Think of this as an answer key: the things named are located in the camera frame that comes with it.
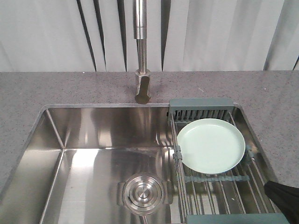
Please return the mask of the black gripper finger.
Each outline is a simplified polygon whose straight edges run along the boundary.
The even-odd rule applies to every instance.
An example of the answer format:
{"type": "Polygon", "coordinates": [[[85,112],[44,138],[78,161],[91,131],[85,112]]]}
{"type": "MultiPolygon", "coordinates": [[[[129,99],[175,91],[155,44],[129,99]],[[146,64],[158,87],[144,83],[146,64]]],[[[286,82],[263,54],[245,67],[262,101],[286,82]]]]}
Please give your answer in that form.
{"type": "Polygon", "coordinates": [[[264,192],[281,210],[291,224],[299,223],[299,189],[268,181],[264,184],[264,192]]]}

